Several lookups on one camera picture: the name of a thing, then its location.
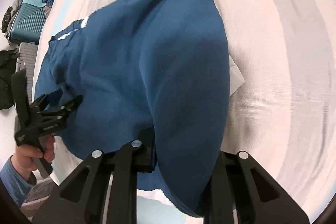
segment person's arm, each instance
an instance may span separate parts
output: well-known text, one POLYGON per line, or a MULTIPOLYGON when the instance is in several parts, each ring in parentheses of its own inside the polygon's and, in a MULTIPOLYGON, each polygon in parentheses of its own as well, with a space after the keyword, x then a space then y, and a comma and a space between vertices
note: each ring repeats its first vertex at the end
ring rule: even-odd
POLYGON ((0 171, 0 178, 5 185, 9 195, 20 207, 26 199, 27 194, 36 185, 36 177, 32 171, 36 170, 32 157, 44 157, 51 162, 55 155, 53 152, 54 137, 50 136, 46 142, 47 151, 43 153, 36 147, 21 145, 5 163, 0 171))

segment human hand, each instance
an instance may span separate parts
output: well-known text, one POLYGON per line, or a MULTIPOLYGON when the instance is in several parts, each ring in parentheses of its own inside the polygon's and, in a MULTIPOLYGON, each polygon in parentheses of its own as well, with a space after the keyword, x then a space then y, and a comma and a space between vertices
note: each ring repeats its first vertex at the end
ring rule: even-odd
POLYGON ((44 154, 37 147, 28 144, 15 148, 15 153, 11 158, 12 165, 24 180, 28 181, 30 173, 37 169, 32 157, 39 159, 43 157, 47 162, 51 162, 55 158, 54 142, 54 136, 49 135, 45 143, 47 150, 44 154))

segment striped bed sheet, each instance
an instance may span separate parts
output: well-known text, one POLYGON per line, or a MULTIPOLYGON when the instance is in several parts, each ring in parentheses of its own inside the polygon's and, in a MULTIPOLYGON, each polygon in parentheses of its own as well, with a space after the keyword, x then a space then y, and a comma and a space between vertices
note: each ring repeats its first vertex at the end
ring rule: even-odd
MULTIPOLYGON (((50 37, 113 1, 55 0, 41 34, 34 83, 50 37)), ((222 150, 248 151, 312 223, 336 192, 336 0, 215 4, 229 53, 245 79, 230 97, 222 150)), ((62 140, 55 149, 53 178, 61 182, 80 160, 62 140)), ((165 202, 162 193, 146 195, 165 202)), ((197 221, 186 217, 182 223, 197 221)))

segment ridged suitcase surface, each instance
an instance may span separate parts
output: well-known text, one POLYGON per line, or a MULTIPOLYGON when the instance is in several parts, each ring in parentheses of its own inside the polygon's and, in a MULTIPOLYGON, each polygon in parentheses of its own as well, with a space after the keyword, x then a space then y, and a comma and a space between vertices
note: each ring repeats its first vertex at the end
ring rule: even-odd
POLYGON ((32 102, 33 77, 37 55, 37 45, 22 42, 19 47, 20 57, 16 60, 16 71, 26 69, 28 101, 32 102))
POLYGON ((38 44, 44 23, 43 7, 23 3, 13 22, 10 39, 38 44))

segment gray suitcase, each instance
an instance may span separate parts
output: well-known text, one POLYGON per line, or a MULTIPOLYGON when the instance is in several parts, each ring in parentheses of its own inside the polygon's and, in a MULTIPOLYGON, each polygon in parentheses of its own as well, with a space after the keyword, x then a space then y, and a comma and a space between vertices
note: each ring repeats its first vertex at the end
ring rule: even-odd
POLYGON ((16 60, 16 69, 26 69, 28 101, 32 102, 33 77, 38 45, 22 42, 19 47, 20 57, 16 60))

